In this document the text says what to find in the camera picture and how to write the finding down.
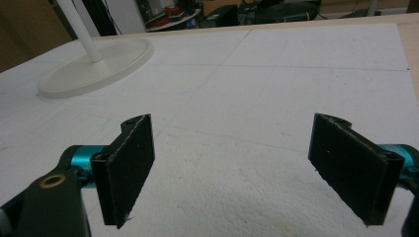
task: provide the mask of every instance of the white lamp stand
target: white lamp stand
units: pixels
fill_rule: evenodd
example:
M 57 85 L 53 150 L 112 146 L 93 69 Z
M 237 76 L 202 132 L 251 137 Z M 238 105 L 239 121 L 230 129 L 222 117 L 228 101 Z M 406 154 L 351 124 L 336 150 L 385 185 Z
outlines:
M 87 53 L 48 72 L 38 84 L 42 96 L 69 98 L 98 90 L 128 76 L 153 54 L 148 39 L 124 39 L 97 48 L 72 2 L 57 2 Z

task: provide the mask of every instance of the white table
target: white table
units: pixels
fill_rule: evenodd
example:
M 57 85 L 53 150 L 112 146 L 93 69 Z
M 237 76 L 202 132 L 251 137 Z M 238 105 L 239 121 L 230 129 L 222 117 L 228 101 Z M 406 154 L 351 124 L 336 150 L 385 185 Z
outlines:
M 152 114 L 156 161 L 133 219 L 104 226 L 95 190 L 83 190 L 94 236 L 397 236 L 409 192 L 367 228 L 307 160 L 314 113 L 419 147 L 397 26 L 263 28 L 141 35 L 155 47 L 145 66 L 72 99 L 40 98 L 37 84 L 78 42 L 0 74 L 0 203 L 66 147 L 109 144 L 120 122 Z

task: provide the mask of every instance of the white pole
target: white pole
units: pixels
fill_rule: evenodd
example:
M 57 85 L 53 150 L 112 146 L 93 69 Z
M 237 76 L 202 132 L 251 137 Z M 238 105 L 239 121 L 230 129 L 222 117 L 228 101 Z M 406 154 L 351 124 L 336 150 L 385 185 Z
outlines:
M 372 17 L 376 13 L 377 0 L 371 0 L 370 6 L 368 7 L 367 16 Z
M 92 39 L 90 38 L 89 33 L 87 32 L 86 27 L 81 21 L 80 16 L 77 13 L 76 8 L 74 7 L 72 1 L 70 0 L 57 0 L 59 6 L 61 7 L 62 12 L 64 12 L 65 17 L 67 17 L 68 22 L 73 28 L 76 35 L 79 37 L 81 43 L 86 49 L 87 54 L 90 57 L 92 62 L 99 62 L 103 59 L 98 48 L 96 48 Z

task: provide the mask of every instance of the black mechanical arm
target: black mechanical arm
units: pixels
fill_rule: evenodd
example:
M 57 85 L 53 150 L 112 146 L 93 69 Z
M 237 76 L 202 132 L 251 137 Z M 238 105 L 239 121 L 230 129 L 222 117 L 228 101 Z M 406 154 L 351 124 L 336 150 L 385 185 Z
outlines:
M 95 187 L 106 225 L 121 228 L 154 161 L 151 116 L 131 118 L 110 145 L 68 147 L 58 165 L 0 208 L 0 236 L 91 236 L 80 189 Z
M 401 230 L 419 236 L 419 152 L 404 144 L 376 145 L 341 118 L 316 114 L 309 160 L 366 225 L 383 225 L 399 186 L 415 195 Z

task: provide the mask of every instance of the black rubber pad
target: black rubber pad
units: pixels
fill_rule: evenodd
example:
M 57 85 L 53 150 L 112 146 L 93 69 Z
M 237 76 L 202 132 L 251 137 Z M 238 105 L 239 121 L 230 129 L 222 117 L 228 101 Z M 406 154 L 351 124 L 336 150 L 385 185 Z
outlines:
M 404 158 L 351 129 L 340 118 L 316 114 L 309 160 L 366 225 L 382 225 Z
M 151 116 L 129 119 L 122 133 L 91 158 L 105 224 L 121 228 L 138 198 L 154 161 Z

